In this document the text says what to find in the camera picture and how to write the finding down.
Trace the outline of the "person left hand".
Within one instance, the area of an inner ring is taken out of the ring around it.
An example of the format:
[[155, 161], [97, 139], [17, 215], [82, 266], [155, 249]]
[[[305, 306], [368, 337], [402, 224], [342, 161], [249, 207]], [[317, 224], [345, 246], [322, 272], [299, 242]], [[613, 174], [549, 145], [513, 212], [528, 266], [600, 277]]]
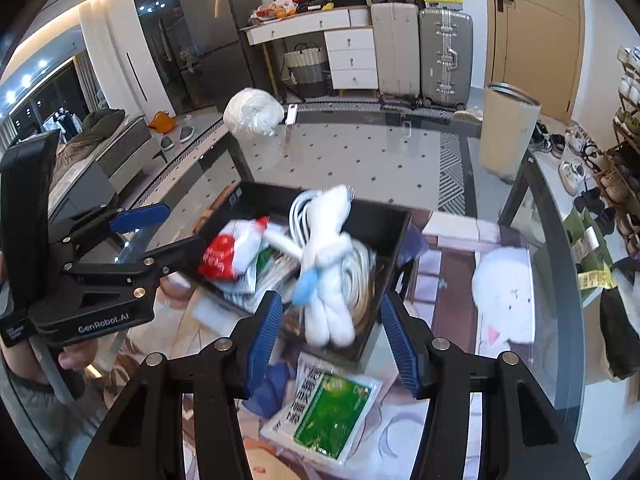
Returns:
[[58, 364], [63, 370], [76, 370], [80, 372], [91, 365], [98, 353], [99, 343], [96, 339], [71, 344], [64, 347], [58, 355]]

